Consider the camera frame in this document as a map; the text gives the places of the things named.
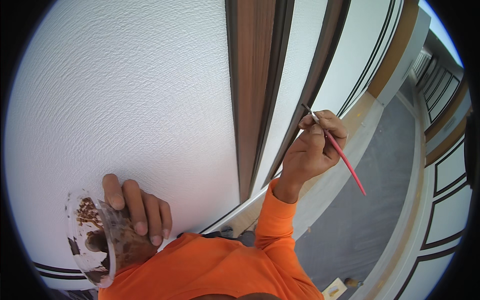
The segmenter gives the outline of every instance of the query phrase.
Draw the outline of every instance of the sleeve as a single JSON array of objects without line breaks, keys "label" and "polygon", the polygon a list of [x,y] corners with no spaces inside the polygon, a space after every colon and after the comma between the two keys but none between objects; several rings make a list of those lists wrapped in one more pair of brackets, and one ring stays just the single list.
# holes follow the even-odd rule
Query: sleeve
[{"label": "sleeve", "polygon": [[295,254],[293,234],[293,216],[297,204],[288,204],[273,195],[278,179],[270,182],[255,230],[255,247],[263,250],[267,256],[283,270],[288,272],[299,284],[314,286],[301,267]]}]

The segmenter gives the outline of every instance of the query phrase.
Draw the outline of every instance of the hand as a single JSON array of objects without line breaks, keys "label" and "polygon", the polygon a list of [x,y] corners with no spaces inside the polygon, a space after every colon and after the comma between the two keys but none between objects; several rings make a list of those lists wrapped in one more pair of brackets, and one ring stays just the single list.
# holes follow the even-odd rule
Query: hand
[{"label": "hand", "polygon": [[160,246],[163,238],[168,239],[172,230],[172,215],[167,202],[145,193],[134,180],[126,180],[120,186],[115,174],[107,174],[102,181],[105,202],[121,210],[127,204],[133,228],[139,235],[148,232],[154,246]]},{"label": "hand", "polygon": [[287,150],[283,159],[282,175],[274,189],[274,195],[287,203],[294,203],[305,181],[320,175],[340,160],[332,143],[326,138],[323,128],[329,130],[340,148],[345,147],[347,129],[342,121],[329,110],[316,111],[320,120],[315,123],[308,114],[299,123],[304,129]]}]

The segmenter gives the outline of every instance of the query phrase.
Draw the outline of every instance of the red paintbrush handle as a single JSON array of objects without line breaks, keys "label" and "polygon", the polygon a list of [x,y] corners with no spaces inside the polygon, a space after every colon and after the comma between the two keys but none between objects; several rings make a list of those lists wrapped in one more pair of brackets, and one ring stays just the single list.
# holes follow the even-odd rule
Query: red paintbrush handle
[{"label": "red paintbrush handle", "polygon": [[350,173],[352,173],[352,176],[353,178],[355,179],[355,181],[357,182],[359,188],[360,188],[360,191],[363,193],[364,196],[367,195],[367,193],[365,192],[365,190],[363,189],[363,186],[361,185],[360,183],[360,180],[359,178],[357,177],[357,174],[355,173],[355,171],[353,170],[352,168],[352,165],[348,162],[348,159],[347,157],[345,156],[345,154],[343,153],[342,151],[342,148],[340,148],[340,146],[338,145],[338,143],[336,142],[335,138],[333,138],[332,134],[324,128],[324,133],[325,135],[328,137],[328,139],[330,140],[330,142],[332,143],[333,145],[333,148],[335,148],[335,150],[338,152],[338,154],[340,154],[340,157],[343,159],[343,161],[345,162],[345,164],[347,165],[347,168],[350,170]]}]

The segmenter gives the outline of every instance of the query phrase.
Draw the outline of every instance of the wrist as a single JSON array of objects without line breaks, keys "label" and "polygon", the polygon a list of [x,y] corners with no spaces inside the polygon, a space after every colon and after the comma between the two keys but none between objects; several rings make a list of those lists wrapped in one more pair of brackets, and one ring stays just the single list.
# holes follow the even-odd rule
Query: wrist
[{"label": "wrist", "polygon": [[282,174],[273,189],[273,195],[280,201],[293,204],[298,200],[302,186],[303,182],[295,182]]}]

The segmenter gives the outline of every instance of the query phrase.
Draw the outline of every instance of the fingernail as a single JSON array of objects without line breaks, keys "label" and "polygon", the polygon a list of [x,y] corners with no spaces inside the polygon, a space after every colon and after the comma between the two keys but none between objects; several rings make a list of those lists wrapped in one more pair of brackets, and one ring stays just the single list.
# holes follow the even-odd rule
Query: fingernail
[{"label": "fingernail", "polygon": [[314,125],[312,125],[312,127],[310,127],[310,133],[311,134],[323,134],[324,130],[322,129],[322,127],[320,125],[314,124]]},{"label": "fingernail", "polygon": [[138,235],[145,235],[147,233],[147,224],[145,222],[138,222],[135,224],[135,232]]},{"label": "fingernail", "polygon": [[154,246],[160,246],[160,244],[162,243],[162,237],[159,236],[159,235],[154,235],[152,237],[150,237],[150,241],[152,242],[152,245]]},{"label": "fingernail", "polygon": [[168,240],[168,237],[170,236],[170,230],[164,229],[163,231],[163,237]]},{"label": "fingernail", "polygon": [[125,205],[125,202],[123,201],[123,197],[118,195],[118,194],[115,194],[113,196],[110,197],[110,204],[112,205],[112,207],[116,210],[121,210],[123,209],[124,205]]}]

